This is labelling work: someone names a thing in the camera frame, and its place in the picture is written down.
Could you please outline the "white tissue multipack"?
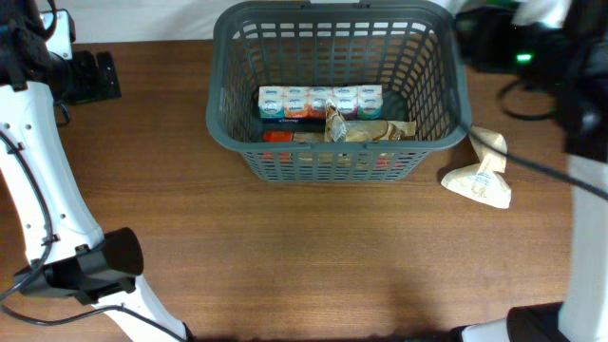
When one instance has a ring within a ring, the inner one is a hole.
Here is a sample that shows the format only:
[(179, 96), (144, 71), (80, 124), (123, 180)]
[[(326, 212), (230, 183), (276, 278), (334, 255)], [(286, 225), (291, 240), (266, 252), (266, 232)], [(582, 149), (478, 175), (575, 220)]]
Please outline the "white tissue multipack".
[(263, 122), (300, 123), (324, 121), (327, 101), (347, 120), (376, 120), (382, 112), (383, 87), (262, 86), (257, 105)]

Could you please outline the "spaghetti packet with orange ends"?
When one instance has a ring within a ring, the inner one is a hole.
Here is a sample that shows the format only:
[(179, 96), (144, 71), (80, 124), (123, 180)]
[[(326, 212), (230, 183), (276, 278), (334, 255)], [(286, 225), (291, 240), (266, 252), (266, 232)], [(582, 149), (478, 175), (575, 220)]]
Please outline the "spaghetti packet with orange ends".
[[(325, 143), (324, 133), (316, 132), (288, 132), (288, 131), (268, 131), (263, 136), (263, 141), (266, 143)], [(348, 153), (338, 153), (336, 162), (338, 166), (346, 166), (348, 162), (352, 161)], [(379, 168), (386, 168), (388, 165), (389, 157), (388, 154), (382, 153), (378, 157), (377, 164)], [(330, 154), (323, 153), (318, 157), (320, 164), (329, 165), (333, 162), (333, 157)]]

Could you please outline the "brown snack bag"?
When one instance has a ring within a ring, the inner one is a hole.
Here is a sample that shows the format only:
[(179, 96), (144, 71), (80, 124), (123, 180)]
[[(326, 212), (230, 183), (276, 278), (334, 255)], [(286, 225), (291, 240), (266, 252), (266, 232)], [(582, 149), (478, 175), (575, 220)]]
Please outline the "brown snack bag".
[(347, 121), (332, 100), (325, 103), (326, 143), (365, 143), (380, 141), (407, 141), (416, 133), (416, 122), (401, 121)]

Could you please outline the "grey plastic shopping basket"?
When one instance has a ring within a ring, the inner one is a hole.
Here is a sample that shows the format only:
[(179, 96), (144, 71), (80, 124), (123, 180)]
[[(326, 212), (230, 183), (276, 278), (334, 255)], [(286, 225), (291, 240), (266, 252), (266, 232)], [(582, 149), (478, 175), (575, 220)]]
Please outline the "grey plastic shopping basket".
[[(453, 15), (429, 1), (251, 1), (213, 31), (206, 125), (223, 147), (274, 182), (404, 178), (428, 154), (466, 136), (471, 108)], [(383, 88), (381, 116), (413, 122), (400, 142), (265, 142), (269, 131), (322, 131), (323, 123), (264, 121), (262, 86)]]

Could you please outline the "beige paper flour bag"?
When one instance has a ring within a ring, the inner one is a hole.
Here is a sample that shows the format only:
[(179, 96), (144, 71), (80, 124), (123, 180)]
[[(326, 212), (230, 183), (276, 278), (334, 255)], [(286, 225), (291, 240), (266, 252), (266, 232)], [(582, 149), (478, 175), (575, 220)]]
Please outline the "beige paper flour bag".
[(500, 133), (477, 126), (471, 127), (471, 133), (470, 141), (479, 162), (448, 172), (441, 185), (470, 200), (508, 209), (512, 190), (502, 177), (506, 157), (492, 150), (495, 148), (506, 153), (506, 140)]

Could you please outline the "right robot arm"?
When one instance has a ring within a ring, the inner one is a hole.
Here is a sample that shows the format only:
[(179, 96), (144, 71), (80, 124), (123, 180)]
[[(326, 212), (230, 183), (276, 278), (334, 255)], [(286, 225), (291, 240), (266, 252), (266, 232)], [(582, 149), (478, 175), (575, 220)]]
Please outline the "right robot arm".
[(604, 341), (607, 338), (607, 4), (602, 0), (468, 1), (455, 16), (464, 60), (476, 70), (513, 74), (499, 91), (536, 88), (555, 101), (543, 114), (564, 132), (562, 173), (506, 158), (572, 187), (569, 289), (562, 302), (514, 307), (503, 319), (451, 331), (454, 341)]

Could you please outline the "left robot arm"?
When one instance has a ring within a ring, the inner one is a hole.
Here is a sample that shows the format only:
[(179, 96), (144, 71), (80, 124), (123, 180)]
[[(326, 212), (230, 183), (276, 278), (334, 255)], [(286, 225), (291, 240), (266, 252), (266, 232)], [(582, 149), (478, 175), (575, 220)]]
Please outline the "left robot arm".
[(135, 233), (105, 232), (71, 172), (58, 134), (69, 108), (121, 95), (112, 56), (75, 52), (75, 38), (64, 9), (1, 5), (1, 173), (28, 260), (11, 289), (75, 299), (87, 316), (108, 315), (134, 341), (189, 341), (190, 330), (148, 285)]

